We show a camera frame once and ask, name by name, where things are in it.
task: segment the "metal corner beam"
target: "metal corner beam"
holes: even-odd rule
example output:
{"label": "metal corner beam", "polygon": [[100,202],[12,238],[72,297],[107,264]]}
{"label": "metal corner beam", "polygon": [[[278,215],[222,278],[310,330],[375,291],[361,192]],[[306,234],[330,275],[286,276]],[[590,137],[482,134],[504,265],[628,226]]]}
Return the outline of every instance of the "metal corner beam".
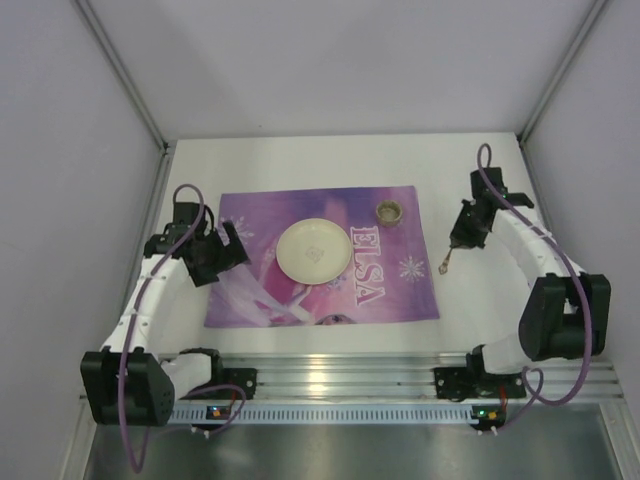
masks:
{"label": "metal corner beam", "polygon": [[535,130],[536,126],[540,122],[545,111],[549,107],[551,100],[553,100],[558,89],[562,85],[562,82],[567,76],[567,73],[571,70],[571,67],[575,64],[578,55],[582,51],[583,47],[587,43],[587,40],[591,37],[591,34],[595,30],[595,26],[602,18],[606,8],[611,4],[611,0],[594,0],[576,33],[574,34],[571,43],[564,51],[560,62],[554,70],[553,75],[548,80],[542,95],[536,102],[536,105],[529,115],[524,129],[518,135],[518,141],[521,145],[526,144],[531,134]]}
{"label": "metal corner beam", "polygon": [[138,87],[133,82],[129,70],[125,66],[120,54],[116,50],[113,42],[109,38],[100,18],[98,17],[90,0],[71,0],[76,12],[88,27],[89,32],[95,39],[96,43],[102,50],[102,53],[109,64],[109,67],[115,74],[124,89],[129,103],[136,111],[140,120],[144,123],[149,135],[163,153],[167,150],[168,142],[165,140],[162,132],[158,128],[156,121],[153,119],[146,103],[144,102]]}

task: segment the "gray wall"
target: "gray wall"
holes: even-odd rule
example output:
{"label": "gray wall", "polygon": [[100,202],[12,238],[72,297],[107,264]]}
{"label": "gray wall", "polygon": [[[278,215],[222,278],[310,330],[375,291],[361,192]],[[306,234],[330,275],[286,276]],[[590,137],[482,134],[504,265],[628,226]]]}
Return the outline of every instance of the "gray wall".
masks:
{"label": "gray wall", "polygon": [[54,478],[158,152],[67,0],[0,5],[0,478]]}
{"label": "gray wall", "polygon": [[518,131],[592,0],[93,0],[171,139]]}
{"label": "gray wall", "polygon": [[608,355],[640,423],[640,2],[615,0],[530,151],[555,232],[613,284]]}

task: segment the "white table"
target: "white table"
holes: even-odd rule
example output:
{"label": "white table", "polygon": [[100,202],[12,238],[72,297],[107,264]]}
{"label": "white table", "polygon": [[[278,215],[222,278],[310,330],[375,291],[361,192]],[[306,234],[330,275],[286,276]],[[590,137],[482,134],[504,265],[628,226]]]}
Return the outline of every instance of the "white table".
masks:
{"label": "white table", "polygon": [[[178,142],[156,231],[172,214],[182,183],[197,185],[217,213],[228,192],[415,185],[441,318],[388,325],[204,328],[209,288],[178,295],[160,352],[194,345],[235,354],[465,352],[512,332],[529,289],[497,239],[484,250],[455,251],[449,273],[438,274],[449,232],[471,197],[469,173],[488,142],[493,164],[512,192],[536,202],[511,133],[293,137]],[[181,198],[190,198],[184,194]]]}

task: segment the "placemat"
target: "placemat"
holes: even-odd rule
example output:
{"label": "placemat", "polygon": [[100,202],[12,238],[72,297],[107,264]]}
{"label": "placemat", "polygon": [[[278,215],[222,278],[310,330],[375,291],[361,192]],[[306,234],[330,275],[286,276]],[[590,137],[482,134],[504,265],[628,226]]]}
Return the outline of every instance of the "placemat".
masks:
{"label": "placemat", "polygon": [[[375,209],[383,200],[402,205],[399,225],[377,224]],[[306,218],[325,218],[340,225],[353,244],[347,269],[329,283],[313,287],[288,278],[275,254],[280,235]],[[219,220],[234,222],[252,263],[221,274],[220,282],[213,284],[207,327],[439,318],[415,187],[224,194]]]}

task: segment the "round plate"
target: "round plate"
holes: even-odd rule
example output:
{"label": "round plate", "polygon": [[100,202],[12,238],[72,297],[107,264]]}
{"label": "round plate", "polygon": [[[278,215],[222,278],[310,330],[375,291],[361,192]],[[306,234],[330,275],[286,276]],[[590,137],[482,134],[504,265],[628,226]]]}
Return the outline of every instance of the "round plate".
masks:
{"label": "round plate", "polygon": [[344,272],[351,251],[351,240],[342,228],[323,218],[309,218],[285,230],[276,258],[287,277],[305,285],[320,285]]}

